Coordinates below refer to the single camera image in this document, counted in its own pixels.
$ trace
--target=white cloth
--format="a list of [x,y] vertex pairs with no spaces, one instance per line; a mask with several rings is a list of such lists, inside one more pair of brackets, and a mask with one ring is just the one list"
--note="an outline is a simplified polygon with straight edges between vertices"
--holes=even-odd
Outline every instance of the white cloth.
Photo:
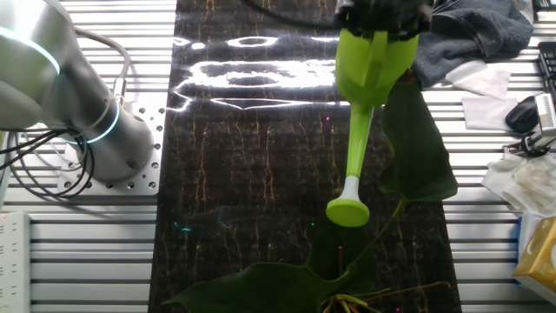
[[483,186],[517,210],[556,216],[556,156],[526,159],[505,153],[487,166]]
[[463,63],[446,74],[454,87],[504,101],[512,74],[508,70],[489,68],[483,61]]
[[516,98],[500,101],[491,97],[464,97],[461,104],[468,130],[512,131],[505,118],[518,105]]

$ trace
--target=yellow box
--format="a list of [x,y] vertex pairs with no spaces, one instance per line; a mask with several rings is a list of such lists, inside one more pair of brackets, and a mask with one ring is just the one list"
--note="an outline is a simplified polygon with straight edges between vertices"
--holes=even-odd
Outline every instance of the yellow box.
[[556,216],[539,222],[513,277],[556,304]]

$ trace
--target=green leaf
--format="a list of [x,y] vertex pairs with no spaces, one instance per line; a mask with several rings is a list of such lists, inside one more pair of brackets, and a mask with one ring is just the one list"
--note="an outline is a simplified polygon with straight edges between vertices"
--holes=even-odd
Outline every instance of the green leaf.
[[394,157],[381,174],[382,192],[405,202],[435,202],[455,195],[458,186],[448,153],[415,79],[392,89],[382,131]]
[[355,275],[325,281],[305,266],[259,263],[241,273],[197,283],[166,303],[181,303],[190,313],[307,313],[322,300],[342,293]]
[[370,243],[361,254],[347,267],[347,272],[356,278],[345,292],[359,295],[374,291],[377,280],[377,266],[374,258],[374,245]]
[[[345,273],[361,252],[371,243],[365,226],[357,228],[341,227],[327,218],[321,223],[316,239],[311,245],[311,254],[306,265],[320,278],[334,280]],[[374,255],[367,260],[367,266],[374,267]],[[369,293],[376,284],[375,271],[368,272],[366,276],[357,276],[354,286],[347,290],[348,293]]]

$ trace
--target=metal mounting plate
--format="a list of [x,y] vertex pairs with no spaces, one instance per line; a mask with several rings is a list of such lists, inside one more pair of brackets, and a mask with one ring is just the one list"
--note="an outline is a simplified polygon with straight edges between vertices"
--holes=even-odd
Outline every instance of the metal mounting plate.
[[[150,196],[158,193],[160,180],[160,164],[162,159],[162,144],[164,138],[164,117],[166,117],[165,103],[152,103],[148,108],[136,107],[133,103],[126,103],[124,109],[142,118],[149,126],[155,139],[153,154],[149,162],[137,172],[137,174],[119,182],[99,182],[95,178],[91,180],[89,188],[85,189],[83,196]],[[78,158],[74,149],[66,146],[65,158],[77,163]],[[70,162],[63,162],[63,169],[70,168]],[[61,172],[58,179],[58,189],[60,191],[68,189],[79,178],[80,170]],[[86,179],[80,182],[76,188],[79,190]]]

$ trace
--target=blue light ring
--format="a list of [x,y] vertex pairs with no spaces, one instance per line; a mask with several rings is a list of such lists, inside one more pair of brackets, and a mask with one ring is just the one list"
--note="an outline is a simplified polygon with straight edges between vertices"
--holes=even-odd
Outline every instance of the blue light ring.
[[0,26],[0,36],[22,43],[40,53],[41,55],[46,57],[47,60],[49,60],[52,66],[54,66],[54,69],[56,69],[56,74],[60,75],[60,64],[58,64],[58,61],[47,50],[45,50],[34,41],[28,38],[21,37],[15,31],[8,30],[7,28],[4,28],[2,26]]
[[[116,124],[118,123],[118,118],[120,118],[120,105],[116,104],[116,117],[114,118],[114,122],[112,122],[112,124],[100,136],[97,136],[94,139],[88,140],[87,143],[95,143],[95,142],[103,139],[104,137],[106,137],[116,127]],[[72,142],[70,140],[66,140],[66,139],[64,139],[64,140],[67,143],[77,144],[76,142]]]

